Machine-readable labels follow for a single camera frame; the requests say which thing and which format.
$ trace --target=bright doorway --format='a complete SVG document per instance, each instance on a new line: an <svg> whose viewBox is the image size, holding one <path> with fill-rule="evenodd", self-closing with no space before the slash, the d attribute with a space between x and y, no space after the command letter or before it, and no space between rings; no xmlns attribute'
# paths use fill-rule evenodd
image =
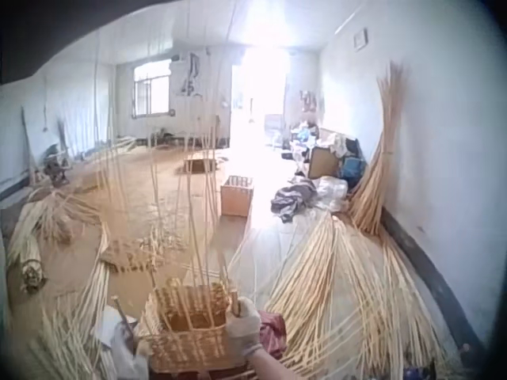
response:
<svg viewBox="0 0 507 380"><path fill-rule="evenodd" d="M232 67L231 148L272 146L284 127L288 53L252 47Z"/></svg>

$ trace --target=ceiling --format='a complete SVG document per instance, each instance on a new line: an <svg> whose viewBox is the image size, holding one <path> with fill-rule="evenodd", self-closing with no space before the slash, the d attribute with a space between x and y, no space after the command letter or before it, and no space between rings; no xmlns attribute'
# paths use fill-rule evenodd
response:
<svg viewBox="0 0 507 380"><path fill-rule="evenodd" d="M361 0L182 0L122 17L59 56L126 63L173 46L233 43L319 51Z"/></svg>

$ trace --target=window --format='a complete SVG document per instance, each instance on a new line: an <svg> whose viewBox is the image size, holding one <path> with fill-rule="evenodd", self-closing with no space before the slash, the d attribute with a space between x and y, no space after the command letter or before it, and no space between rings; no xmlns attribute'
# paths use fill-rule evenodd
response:
<svg viewBox="0 0 507 380"><path fill-rule="evenodd" d="M132 117L169 112L170 59L145 63L134 69Z"/></svg>

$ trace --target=unfinished wicker basket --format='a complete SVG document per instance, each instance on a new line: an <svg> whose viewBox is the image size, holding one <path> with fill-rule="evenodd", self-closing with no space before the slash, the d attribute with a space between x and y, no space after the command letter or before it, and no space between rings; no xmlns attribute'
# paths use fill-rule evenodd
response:
<svg viewBox="0 0 507 380"><path fill-rule="evenodd" d="M150 344L150 365L155 372L214 371L244 364L227 344L225 311L231 298L221 283L212 284L212 327L204 296L207 291L208 287L168 282L149 295L135 334Z"/></svg>
<svg viewBox="0 0 507 380"><path fill-rule="evenodd" d="M229 176L220 189L222 215L248 217L253 195L252 178Z"/></svg>

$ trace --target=white glove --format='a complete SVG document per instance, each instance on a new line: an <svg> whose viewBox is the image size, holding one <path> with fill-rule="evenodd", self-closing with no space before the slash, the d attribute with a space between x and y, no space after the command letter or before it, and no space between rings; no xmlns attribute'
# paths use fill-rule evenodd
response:
<svg viewBox="0 0 507 380"><path fill-rule="evenodd" d="M149 344L141 340L137 345L136 355L127 347L132 342L132 336L123 323L116 325L111 340L111 354L116 377L118 379L148 380Z"/></svg>
<svg viewBox="0 0 507 380"><path fill-rule="evenodd" d="M255 309L254 303L248 298L240 297L238 304L239 317L233 315L231 308L227 310L225 329L233 349L239 350L247 358L262 348L260 343L261 316Z"/></svg>

